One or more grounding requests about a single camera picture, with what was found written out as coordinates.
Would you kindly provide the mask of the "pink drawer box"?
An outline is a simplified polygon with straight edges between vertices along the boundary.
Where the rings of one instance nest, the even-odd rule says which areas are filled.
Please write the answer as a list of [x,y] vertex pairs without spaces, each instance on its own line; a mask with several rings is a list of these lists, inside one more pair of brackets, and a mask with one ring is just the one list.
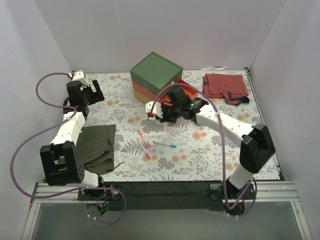
[[[150,101],[154,101],[156,99],[156,94],[149,91],[147,88],[145,88],[144,86],[140,85],[139,83],[135,82],[134,80],[131,81],[132,82],[132,86],[133,86],[133,90],[136,90],[138,92],[140,92],[141,94],[143,94],[144,96],[146,96],[148,99],[150,99]],[[185,81],[183,81],[182,79],[178,80],[177,83],[180,84],[185,84],[187,86],[175,86],[172,88],[168,88],[163,95],[161,95],[160,98],[157,99],[157,101],[159,103],[164,103],[165,105],[171,106],[172,102],[170,97],[173,97],[174,93],[177,94],[178,97],[181,97],[182,95],[182,91],[184,92],[184,95],[188,96],[191,100],[194,100],[197,96],[198,96],[198,92],[191,89],[189,86],[189,84]]]

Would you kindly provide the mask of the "yellow bottom drawer box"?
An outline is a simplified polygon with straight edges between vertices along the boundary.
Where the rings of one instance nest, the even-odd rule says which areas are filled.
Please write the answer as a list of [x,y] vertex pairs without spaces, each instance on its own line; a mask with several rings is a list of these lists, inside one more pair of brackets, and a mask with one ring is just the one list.
[[146,96],[144,96],[142,93],[138,92],[137,90],[133,90],[134,96],[141,102],[143,102],[144,104],[150,102],[151,100],[149,98],[147,98]]

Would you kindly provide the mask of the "white teal marker pen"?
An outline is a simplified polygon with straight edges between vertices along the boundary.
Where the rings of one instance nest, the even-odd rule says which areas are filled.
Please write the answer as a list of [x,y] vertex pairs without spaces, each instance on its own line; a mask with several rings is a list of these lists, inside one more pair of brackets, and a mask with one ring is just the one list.
[[173,143],[166,143],[166,142],[160,142],[160,141],[153,141],[154,144],[156,145],[161,145],[161,146],[166,146],[166,147],[171,147],[171,148],[176,148],[177,145]]

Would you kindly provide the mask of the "orange pink marker pen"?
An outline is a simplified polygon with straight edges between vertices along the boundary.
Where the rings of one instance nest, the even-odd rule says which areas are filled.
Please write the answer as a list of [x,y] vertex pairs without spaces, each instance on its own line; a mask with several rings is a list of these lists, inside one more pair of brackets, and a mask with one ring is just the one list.
[[149,142],[147,141],[146,137],[144,136],[144,134],[143,134],[139,129],[137,129],[137,132],[138,132],[138,134],[140,135],[142,141],[144,142],[146,148],[147,148],[149,151],[151,151],[151,146],[150,146]]

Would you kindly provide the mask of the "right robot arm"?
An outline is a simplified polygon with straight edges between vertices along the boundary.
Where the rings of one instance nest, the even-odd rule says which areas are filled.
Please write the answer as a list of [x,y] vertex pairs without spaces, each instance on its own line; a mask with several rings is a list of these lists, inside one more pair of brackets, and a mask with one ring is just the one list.
[[156,101],[150,112],[161,122],[174,123],[178,118],[191,120],[220,133],[223,145],[229,139],[239,147],[239,166],[230,177],[222,176],[224,191],[230,198],[237,199],[276,152],[270,131],[263,123],[251,125],[219,112],[208,97],[191,99],[183,87],[182,83],[168,86],[171,104]]

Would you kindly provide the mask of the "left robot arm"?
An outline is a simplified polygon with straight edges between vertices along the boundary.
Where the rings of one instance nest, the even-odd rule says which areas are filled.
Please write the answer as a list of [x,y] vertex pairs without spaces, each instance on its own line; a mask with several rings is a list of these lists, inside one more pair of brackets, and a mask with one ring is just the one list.
[[92,87],[81,80],[72,80],[66,84],[68,97],[62,108],[63,123],[57,135],[48,145],[40,148],[40,158],[45,180],[49,186],[78,186],[89,188],[89,194],[95,200],[106,196],[106,187],[99,183],[99,175],[85,170],[77,151],[77,142],[89,115],[89,106],[103,101],[104,95],[97,80]]

